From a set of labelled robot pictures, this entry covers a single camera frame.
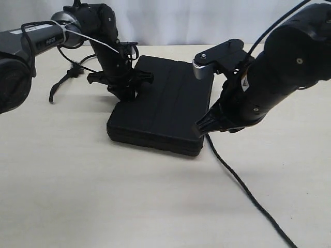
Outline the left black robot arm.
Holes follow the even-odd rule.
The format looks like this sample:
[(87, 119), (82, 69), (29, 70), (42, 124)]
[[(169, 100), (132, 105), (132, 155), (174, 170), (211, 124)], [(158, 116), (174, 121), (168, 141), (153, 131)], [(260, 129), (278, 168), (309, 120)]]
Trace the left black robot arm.
[(137, 43), (119, 40), (114, 10), (75, 1), (48, 21), (1, 32), (1, 113), (15, 110), (28, 97), (38, 55), (53, 48), (74, 50), (85, 42), (101, 65), (101, 71), (89, 72), (89, 83), (103, 84), (119, 100), (130, 102), (144, 82), (153, 82), (151, 72), (132, 66), (139, 56)]

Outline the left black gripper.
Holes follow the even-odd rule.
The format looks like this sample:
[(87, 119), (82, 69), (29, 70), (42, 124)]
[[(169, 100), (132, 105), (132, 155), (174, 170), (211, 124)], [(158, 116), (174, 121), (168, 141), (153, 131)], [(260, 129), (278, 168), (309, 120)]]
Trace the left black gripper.
[(151, 72), (133, 68), (119, 43), (114, 43), (119, 54), (104, 45), (91, 43), (102, 70), (90, 73), (87, 80), (89, 83), (106, 85), (107, 91), (119, 100), (132, 102), (137, 98), (141, 84), (143, 82), (151, 84), (154, 81), (154, 75)]

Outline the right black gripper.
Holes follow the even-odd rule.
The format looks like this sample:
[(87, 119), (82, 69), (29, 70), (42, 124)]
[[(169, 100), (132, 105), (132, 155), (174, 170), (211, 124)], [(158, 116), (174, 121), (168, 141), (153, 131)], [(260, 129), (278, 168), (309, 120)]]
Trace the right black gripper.
[(196, 136), (204, 136), (211, 132), (236, 133), (245, 128), (243, 125), (235, 123), (230, 114), (226, 113), (223, 107), (227, 94), (231, 91), (233, 80), (226, 80), (222, 86), (219, 99), (209, 108), (204, 116), (194, 124)]

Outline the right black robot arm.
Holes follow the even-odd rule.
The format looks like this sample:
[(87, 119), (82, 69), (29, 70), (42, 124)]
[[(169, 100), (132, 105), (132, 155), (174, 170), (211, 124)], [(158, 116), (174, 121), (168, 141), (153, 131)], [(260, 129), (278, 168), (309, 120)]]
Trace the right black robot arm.
[(197, 79), (212, 74), (226, 78), (219, 99), (194, 124), (197, 136), (255, 126), (295, 91), (330, 79), (330, 1), (303, 1), (267, 35), (255, 57), (240, 39), (194, 57)]

